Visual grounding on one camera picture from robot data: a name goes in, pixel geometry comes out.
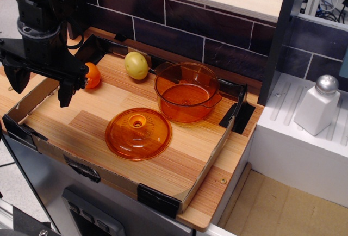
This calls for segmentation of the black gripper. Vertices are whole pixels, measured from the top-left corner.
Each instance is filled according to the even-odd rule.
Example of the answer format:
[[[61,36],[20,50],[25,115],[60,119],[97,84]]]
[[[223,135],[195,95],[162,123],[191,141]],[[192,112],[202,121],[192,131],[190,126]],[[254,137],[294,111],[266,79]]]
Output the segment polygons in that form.
[[[11,87],[21,94],[32,72],[59,81],[60,107],[68,107],[77,89],[85,88],[87,66],[71,53],[78,44],[67,45],[67,32],[37,32],[31,28],[21,31],[20,39],[1,39],[1,62]]]

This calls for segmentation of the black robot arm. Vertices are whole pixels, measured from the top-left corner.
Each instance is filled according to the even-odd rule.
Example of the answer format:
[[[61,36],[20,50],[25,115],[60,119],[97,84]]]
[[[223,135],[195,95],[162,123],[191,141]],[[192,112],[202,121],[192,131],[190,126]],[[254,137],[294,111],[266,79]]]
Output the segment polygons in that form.
[[[20,39],[1,39],[1,62],[11,87],[21,93],[30,74],[36,73],[59,82],[58,99],[68,107],[72,96],[86,86],[87,66],[70,50],[83,40],[68,45],[68,28],[84,36],[85,0],[16,0],[19,10],[17,29]]]

